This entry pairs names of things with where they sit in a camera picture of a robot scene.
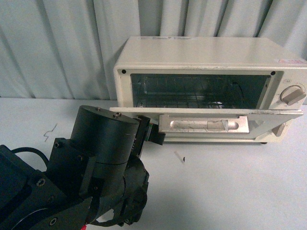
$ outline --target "white table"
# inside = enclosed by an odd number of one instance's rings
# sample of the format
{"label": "white table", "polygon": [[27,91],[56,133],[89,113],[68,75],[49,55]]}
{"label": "white table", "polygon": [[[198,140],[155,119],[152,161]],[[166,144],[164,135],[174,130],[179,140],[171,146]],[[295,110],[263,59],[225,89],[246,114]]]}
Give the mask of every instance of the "white table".
{"label": "white table", "polygon": [[[0,98],[0,144],[34,147],[49,158],[54,138],[70,138],[82,104],[108,109],[117,102]],[[300,117],[283,142],[267,145],[145,143],[150,183],[141,220],[108,229],[306,230],[306,127],[307,117]],[[46,169],[34,154],[19,156]]]}

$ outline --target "oven control knob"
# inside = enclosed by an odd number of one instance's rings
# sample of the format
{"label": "oven control knob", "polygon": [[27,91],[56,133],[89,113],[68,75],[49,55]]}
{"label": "oven control knob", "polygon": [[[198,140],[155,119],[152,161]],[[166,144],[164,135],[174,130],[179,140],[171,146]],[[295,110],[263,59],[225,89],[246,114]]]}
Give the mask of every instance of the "oven control knob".
{"label": "oven control knob", "polygon": [[306,93],[297,85],[289,86],[280,94],[280,99],[287,105],[293,105],[305,97]]}

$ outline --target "gray curtain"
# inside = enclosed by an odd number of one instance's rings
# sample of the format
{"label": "gray curtain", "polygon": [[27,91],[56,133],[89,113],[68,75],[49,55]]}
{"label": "gray curtain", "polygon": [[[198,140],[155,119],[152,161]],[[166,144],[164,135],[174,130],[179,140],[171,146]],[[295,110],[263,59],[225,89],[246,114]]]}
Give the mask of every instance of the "gray curtain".
{"label": "gray curtain", "polygon": [[267,37],[307,59],[307,0],[0,0],[0,96],[116,99],[130,36]]}

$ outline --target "toaster oven door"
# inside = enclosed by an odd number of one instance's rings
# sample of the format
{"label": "toaster oven door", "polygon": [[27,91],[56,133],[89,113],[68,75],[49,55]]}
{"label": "toaster oven door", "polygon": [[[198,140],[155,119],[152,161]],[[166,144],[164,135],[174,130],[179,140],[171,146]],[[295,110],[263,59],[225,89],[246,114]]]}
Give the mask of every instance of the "toaster oven door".
{"label": "toaster oven door", "polygon": [[182,109],[115,107],[130,117],[144,115],[159,124],[166,141],[255,141],[265,133],[281,135],[284,124],[303,115],[301,110]]}

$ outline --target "wire piece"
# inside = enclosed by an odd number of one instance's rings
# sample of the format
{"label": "wire piece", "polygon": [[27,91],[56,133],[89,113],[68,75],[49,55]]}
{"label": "wire piece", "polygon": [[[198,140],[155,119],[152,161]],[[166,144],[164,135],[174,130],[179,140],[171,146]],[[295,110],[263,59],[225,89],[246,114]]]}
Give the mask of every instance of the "wire piece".
{"label": "wire piece", "polygon": [[39,151],[38,149],[34,149],[34,148],[31,148],[31,147],[21,147],[21,148],[17,148],[17,149],[13,149],[12,150],[12,153],[14,153],[14,154],[19,153],[19,152],[32,152],[32,153],[35,153],[36,155],[38,155],[44,161],[46,166],[49,163],[48,158],[41,151]]}

